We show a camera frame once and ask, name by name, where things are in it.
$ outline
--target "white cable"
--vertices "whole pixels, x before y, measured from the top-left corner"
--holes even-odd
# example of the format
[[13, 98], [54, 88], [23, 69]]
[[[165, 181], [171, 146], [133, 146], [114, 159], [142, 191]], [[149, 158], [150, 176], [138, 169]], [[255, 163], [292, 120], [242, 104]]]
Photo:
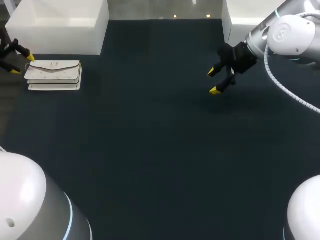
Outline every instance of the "white cable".
[[[297, 14], [296, 16], [301, 17], [301, 18], [305, 18], [305, 17], [319, 17], [320, 18], [320, 13], [318, 13], [318, 12], [304, 12], [304, 13]], [[275, 85], [277, 85], [282, 91], [284, 91], [286, 94], [288, 94], [291, 98], [293, 98], [294, 100], [296, 100], [300, 104], [302, 104], [305, 107], [311, 109], [312, 111], [315, 111], [316, 113], [320, 114], [320, 109], [319, 108], [317, 108], [316, 106], [308, 103], [307, 101], [301, 99], [300, 97], [298, 97], [297, 95], [295, 95], [294, 93], [289, 91], [285, 86], [283, 86], [276, 79], [276, 77], [272, 74], [272, 72], [271, 72], [271, 70], [269, 68], [268, 57], [269, 57], [269, 45], [267, 44], [266, 47], [265, 47], [265, 51], [264, 51], [264, 66], [265, 66], [265, 70], [268, 73], [270, 79], [275, 83]]]

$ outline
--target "floor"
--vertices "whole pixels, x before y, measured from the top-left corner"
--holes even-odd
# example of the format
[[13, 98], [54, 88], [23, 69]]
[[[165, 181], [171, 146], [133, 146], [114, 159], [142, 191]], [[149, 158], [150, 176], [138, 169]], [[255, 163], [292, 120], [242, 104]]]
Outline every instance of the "floor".
[[[290, 197], [320, 174], [319, 115], [262, 62], [212, 96], [223, 42], [220, 20], [110, 21], [101, 56], [77, 56], [81, 90], [22, 89], [2, 146], [54, 179], [95, 240], [283, 240]], [[314, 72], [270, 67], [320, 106]]]

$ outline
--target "handbag flap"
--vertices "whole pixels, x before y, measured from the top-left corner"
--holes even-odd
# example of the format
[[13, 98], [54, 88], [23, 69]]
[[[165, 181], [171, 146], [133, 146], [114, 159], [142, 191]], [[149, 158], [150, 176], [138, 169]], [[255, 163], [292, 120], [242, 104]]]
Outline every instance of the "handbag flap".
[[47, 69], [47, 70], [61, 70], [74, 68], [80, 64], [80, 61], [32, 61], [31, 67]]
[[27, 80], [76, 80], [80, 74], [80, 61], [34, 61], [24, 78]]

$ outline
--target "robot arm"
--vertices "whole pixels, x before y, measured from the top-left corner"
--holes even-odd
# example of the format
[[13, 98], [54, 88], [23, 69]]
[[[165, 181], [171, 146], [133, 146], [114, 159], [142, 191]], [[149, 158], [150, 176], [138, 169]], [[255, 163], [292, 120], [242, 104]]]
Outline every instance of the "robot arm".
[[9, 64], [3, 60], [11, 52], [15, 52], [15, 51], [21, 53], [21, 55], [23, 55], [26, 59], [30, 61], [35, 61], [35, 57], [30, 52], [30, 50], [19, 45], [19, 41], [17, 39], [14, 39], [12, 43], [7, 44], [5, 34], [3, 33], [3, 31], [1, 31], [0, 32], [0, 68], [3, 68], [4, 70], [12, 74], [21, 74], [21, 70], [18, 67], [12, 64]]
[[320, 21], [295, 16], [305, 12], [319, 13], [320, 0], [287, 0], [250, 32], [244, 42], [235, 47], [227, 43], [220, 47], [217, 51], [220, 62], [212, 67], [208, 76], [214, 77], [227, 67], [227, 78], [210, 92], [221, 94], [235, 85], [236, 74], [245, 73], [264, 58], [267, 44], [275, 54], [296, 63], [320, 63]]

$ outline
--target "dark mat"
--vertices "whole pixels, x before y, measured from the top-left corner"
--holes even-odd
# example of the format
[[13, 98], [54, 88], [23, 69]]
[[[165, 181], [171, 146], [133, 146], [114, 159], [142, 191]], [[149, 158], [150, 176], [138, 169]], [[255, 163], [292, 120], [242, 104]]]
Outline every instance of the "dark mat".
[[[3, 147], [43, 167], [95, 240], [281, 240], [292, 193], [320, 174], [320, 116], [262, 62], [211, 96], [223, 41], [219, 20], [110, 21], [102, 56], [38, 57], [81, 60], [81, 90], [26, 88]], [[320, 106], [311, 71], [271, 67]]]

